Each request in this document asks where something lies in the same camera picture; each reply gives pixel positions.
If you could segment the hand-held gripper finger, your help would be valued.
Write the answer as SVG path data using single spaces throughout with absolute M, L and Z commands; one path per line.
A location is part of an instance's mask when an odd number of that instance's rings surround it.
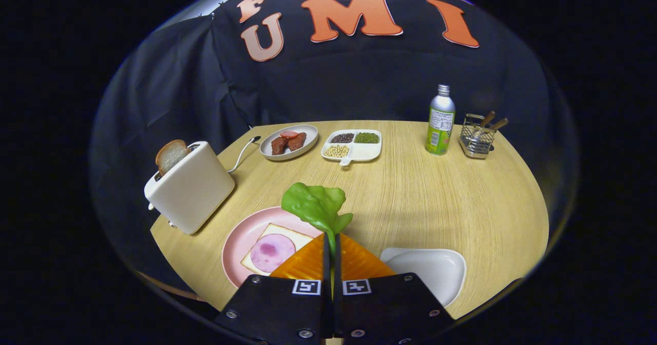
M 342 280 L 343 238 L 336 235 L 334 333 L 344 344 L 433 343 L 456 327 L 416 273 Z
M 319 280 L 249 275 L 214 324 L 246 344 L 325 344 L 334 330 L 326 242 L 320 261 Z

